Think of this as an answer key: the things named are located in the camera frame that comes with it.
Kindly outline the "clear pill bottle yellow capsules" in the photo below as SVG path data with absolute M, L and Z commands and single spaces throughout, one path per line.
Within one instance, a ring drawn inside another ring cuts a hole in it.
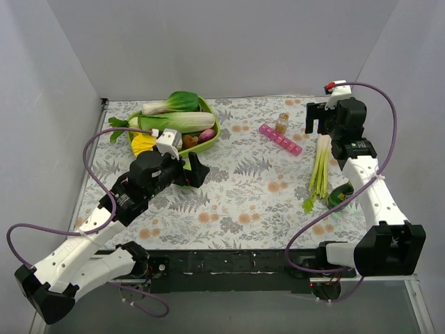
M 289 125 L 289 115 L 281 113 L 275 123 L 275 130 L 280 134 L 285 134 Z

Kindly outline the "pink weekly pill organizer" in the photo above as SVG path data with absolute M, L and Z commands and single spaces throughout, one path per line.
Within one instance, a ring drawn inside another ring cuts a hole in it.
M 262 124 L 259 127 L 259 132 L 294 156 L 299 156 L 302 153 L 302 147 L 267 124 Z

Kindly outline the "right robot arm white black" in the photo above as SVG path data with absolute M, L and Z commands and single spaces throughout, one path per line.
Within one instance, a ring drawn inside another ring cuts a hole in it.
M 326 277 L 340 266 L 354 268 L 361 276 L 410 276 L 426 232 L 409 222 L 378 176 L 376 151 L 362 136 L 365 119 L 365 104 L 353 97 L 338 101 L 333 109 L 326 109 L 323 103 L 307 105 L 306 133 L 330 136 L 332 155 L 358 196 L 369 227 L 358 244 L 320 243 L 315 270 Z

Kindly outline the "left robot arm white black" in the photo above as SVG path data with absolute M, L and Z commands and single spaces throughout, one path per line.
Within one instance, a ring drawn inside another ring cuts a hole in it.
M 130 241 L 98 259 L 91 257 L 147 210 L 150 200 L 171 184 L 199 188 L 209 173 L 197 155 L 184 160 L 168 153 L 146 151 L 121 175 L 84 224 L 38 263 L 21 265 L 15 278 L 23 295 L 46 324 L 65 317 L 85 294 L 120 276 L 141 278 L 149 269 L 149 254 Z

